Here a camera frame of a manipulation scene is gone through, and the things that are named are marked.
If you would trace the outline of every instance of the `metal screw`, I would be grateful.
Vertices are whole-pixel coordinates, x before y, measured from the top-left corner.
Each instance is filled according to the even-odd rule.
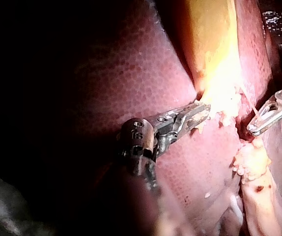
[[[158,120],[159,122],[166,122],[166,121],[167,121],[167,119],[164,118],[164,117],[159,117],[157,120]]]
[[[142,123],[142,122],[135,121],[135,122],[133,122],[133,126],[134,126],[134,127],[143,127],[143,123]]]

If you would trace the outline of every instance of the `metal forceps tip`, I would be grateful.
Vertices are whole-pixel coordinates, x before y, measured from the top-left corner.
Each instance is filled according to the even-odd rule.
[[[170,144],[175,143],[185,134],[204,122],[210,113],[211,106],[195,101],[149,118],[146,118],[155,129],[158,142],[157,156],[165,153]]]
[[[282,119],[282,90],[272,95],[258,111],[247,126],[253,136],[259,136],[273,124]]]

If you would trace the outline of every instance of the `blood spot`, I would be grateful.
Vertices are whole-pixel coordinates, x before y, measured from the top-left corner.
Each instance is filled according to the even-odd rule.
[[[259,186],[257,186],[257,188],[255,188],[254,191],[255,191],[256,193],[258,193],[258,192],[260,192],[263,188],[264,188],[263,186],[259,185]]]

